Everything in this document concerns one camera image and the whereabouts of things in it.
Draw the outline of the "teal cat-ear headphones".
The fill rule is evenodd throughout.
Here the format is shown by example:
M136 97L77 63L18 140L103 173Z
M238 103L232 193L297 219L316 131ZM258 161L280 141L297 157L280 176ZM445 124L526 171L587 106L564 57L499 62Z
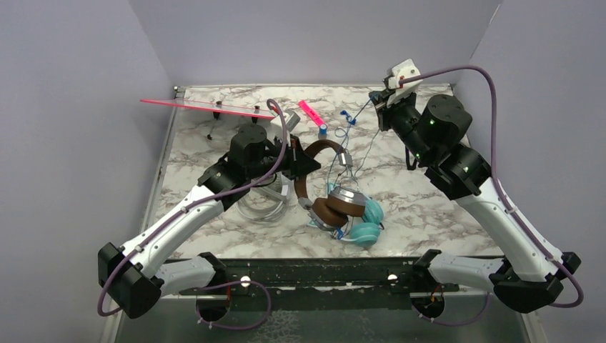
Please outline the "teal cat-ear headphones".
M382 221L384 212L380 204L366 195L364 199L364 214L359 218L360 223L353 224L349 229L350 223L347 214L338 212L327 205L327 199L317 198L316 201L306 208L310 222L309 225L321 229L332 239L350 242L358 247L371 247L377 243L377 240L384 229Z

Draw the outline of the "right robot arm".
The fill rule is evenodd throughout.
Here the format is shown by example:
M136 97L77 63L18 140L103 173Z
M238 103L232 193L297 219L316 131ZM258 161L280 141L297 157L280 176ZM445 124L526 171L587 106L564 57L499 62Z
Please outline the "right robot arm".
M418 111L415 94L394 104L387 97L386 91L369 94L380 130L393 131L431 184L467 211L503 253L478 259L431 249L413 265L414 285L423 291L438 284L481 289L520 313L554 305L580 258L546 242L536 245L539 234L496 189L489 163L462 143L472 116L459 99L438 94Z

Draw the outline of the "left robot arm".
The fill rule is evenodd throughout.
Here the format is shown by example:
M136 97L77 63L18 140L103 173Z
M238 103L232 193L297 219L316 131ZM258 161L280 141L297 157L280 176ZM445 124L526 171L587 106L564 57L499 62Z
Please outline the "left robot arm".
M304 152L297 136L286 129L268 139L263 126L244 124L230 141L229 151L211 165L189 193L159 222L120 247L108 243L98 253L102 287L97 305L103 317L106 297L129 318L146 314L160 298L192 288L213 294L224 286L222 264L211 253L168 263L170 255L214 218L236 204L249 190L277 173L298 179L320 168Z

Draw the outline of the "white grey over-ear headphones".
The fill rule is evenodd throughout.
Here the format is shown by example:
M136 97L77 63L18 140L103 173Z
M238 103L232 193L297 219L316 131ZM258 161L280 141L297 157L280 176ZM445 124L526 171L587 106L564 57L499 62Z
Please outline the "white grey over-ear headphones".
M253 222L275 222L285 215L292 190L292 182L279 175L271 184L253 188L237 202L236 209Z

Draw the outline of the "blue wired earbuds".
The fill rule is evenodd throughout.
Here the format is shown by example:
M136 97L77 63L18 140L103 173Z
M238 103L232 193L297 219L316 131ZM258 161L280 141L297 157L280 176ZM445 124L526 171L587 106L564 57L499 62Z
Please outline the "blue wired earbuds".
M350 131L357 124L357 117L371 104L373 96L367 100L367 102L362 106L362 108L353 116L351 116L347 111L342 111L341 114L345 116L347 125L344 128L338 128L335 130L335 135L338 139L341 140L339 143L344 149L346 149L350 155L351 151L349 150L349 142L351 140ZM366 159L363 158L361 164L355 164L353 162L353 167L348 169L339 164L338 159L334 154L334 158L329 166L329 171L326 177L326 193L330 191L335 185L348 187L354 189L356 191L362 190L359 186L359 178L357 177L357 173L361 170L362 166L364 166ZM348 229L353 225L360 223L362 220L359 217L349 217L350 223L347 225Z

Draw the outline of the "brown over-ear headphones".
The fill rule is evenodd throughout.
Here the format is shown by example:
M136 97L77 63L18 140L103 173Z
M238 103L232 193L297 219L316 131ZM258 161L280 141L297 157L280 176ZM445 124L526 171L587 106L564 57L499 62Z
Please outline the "brown over-ear headphones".
M310 144L304 153L314 159L325 149L332 149L339 164L351 169L353 160L350 153L340 144L328 139L320 139ZM307 193L307 176L294 181L294 190L299 205L303 207L314 222L323 231L333 232L347 224L349 217L362 217L366 209L366 198L360 191L335 185L327 191L325 197L312 201Z

